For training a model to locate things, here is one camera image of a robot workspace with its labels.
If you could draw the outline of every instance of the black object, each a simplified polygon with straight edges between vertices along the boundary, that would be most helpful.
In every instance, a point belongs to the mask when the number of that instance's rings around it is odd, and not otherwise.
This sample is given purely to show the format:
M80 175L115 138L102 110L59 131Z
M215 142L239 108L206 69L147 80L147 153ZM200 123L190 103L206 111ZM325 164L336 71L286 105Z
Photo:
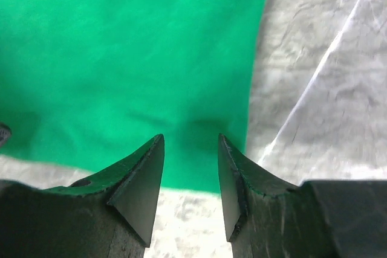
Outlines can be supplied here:
M143 257L151 242L164 138L69 187L0 181L0 257Z
M0 123L0 147L7 142L7 140L11 137L11 129L3 124Z
M225 136L218 167L234 258L387 257L386 181L307 181L296 187Z

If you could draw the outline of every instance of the green towel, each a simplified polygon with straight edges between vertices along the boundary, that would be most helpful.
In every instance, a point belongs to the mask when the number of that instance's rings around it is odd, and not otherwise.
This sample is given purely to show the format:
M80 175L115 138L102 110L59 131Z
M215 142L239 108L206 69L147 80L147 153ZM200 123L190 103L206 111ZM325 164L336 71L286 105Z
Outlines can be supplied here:
M219 192L264 1L0 0L0 153L97 171L162 133L162 186Z

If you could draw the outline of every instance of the marble pattern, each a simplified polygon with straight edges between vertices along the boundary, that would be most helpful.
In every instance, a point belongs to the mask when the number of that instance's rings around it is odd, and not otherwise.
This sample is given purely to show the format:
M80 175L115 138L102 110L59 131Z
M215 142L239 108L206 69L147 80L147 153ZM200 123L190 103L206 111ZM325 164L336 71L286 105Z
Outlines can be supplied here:
M259 160L357 0L267 0L250 98L248 156ZM275 175L386 177L387 0L362 0L349 29L262 163ZM36 187L89 173L0 156L0 178ZM145 257L231 258L220 197L162 189Z

